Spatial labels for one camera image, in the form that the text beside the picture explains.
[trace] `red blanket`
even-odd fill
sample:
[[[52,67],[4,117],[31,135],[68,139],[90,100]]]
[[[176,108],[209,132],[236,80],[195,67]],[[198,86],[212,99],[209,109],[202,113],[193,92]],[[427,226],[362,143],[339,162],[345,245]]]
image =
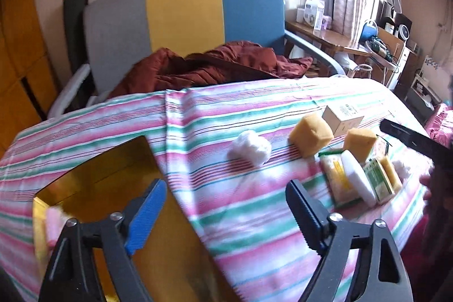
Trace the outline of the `red blanket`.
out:
[[[134,65],[109,97],[229,82],[300,78],[312,61],[311,57],[287,59],[276,55],[272,48],[249,41],[233,41],[186,58],[160,48]]]

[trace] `white cotton ball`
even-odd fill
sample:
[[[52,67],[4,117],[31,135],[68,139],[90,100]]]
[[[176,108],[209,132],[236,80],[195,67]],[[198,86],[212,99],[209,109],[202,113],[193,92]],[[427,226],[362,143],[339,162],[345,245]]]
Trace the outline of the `white cotton ball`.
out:
[[[255,131],[244,131],[232,142],[232,151],[254,166],[262,166],[270,158],[272,146],[268,140]]]
[[[395,160],[392,162],[395,167],[396,174],[399,179],[403,182],[406,181],[412,174],[412,168],[408,163],[404,163],[402,160]]]

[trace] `orange wooden cabinet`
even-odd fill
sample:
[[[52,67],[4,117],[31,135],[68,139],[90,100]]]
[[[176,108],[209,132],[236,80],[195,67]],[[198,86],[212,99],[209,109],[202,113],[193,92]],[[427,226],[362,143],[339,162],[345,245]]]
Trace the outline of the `orange wooden cabinet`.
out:
[[[35,0],[0,0],[0,157],[57,97]]]

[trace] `sofa backrest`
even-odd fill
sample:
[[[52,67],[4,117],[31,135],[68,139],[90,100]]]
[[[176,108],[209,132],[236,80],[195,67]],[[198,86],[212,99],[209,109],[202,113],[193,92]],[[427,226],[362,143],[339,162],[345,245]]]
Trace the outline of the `sofa backrest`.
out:
[[[85,8],[88,60],[99,94],[161,47],[185,56],[249,40],[283,54],[283,0],[96,0]]]

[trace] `small beige box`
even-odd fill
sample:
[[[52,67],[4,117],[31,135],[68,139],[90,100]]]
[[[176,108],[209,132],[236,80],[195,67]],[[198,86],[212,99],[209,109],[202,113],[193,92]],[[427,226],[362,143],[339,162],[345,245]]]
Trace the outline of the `small beige box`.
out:
[[[358,127],[363,117],[364,115],[351,104],[328,105],[322,114],[334,137],[345,135],[350,129]]]

